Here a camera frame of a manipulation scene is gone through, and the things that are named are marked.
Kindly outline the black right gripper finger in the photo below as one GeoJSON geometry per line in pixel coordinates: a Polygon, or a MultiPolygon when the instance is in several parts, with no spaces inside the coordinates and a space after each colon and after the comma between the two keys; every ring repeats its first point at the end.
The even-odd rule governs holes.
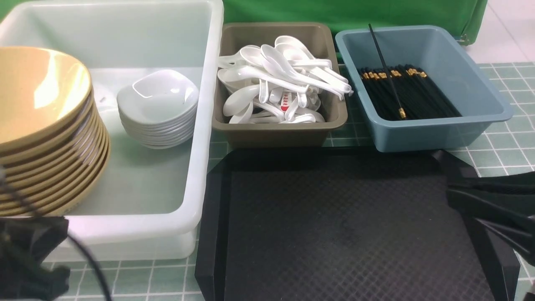
{"type": "Polygon", "coordinates": [[[449,206],[504,240],[528,264],[535,261],[535,173],[448,181],[449,206]]]}

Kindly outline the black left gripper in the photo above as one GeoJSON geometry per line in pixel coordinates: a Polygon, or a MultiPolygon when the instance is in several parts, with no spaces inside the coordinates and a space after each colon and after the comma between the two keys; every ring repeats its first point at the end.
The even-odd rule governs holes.
{"type": "Polygon", "coordinates": [[[68,226],[65,217],[1,218],[2,301],[53,301],[69,291],[69,268],[43,266],[67,238],[68,226]]]}

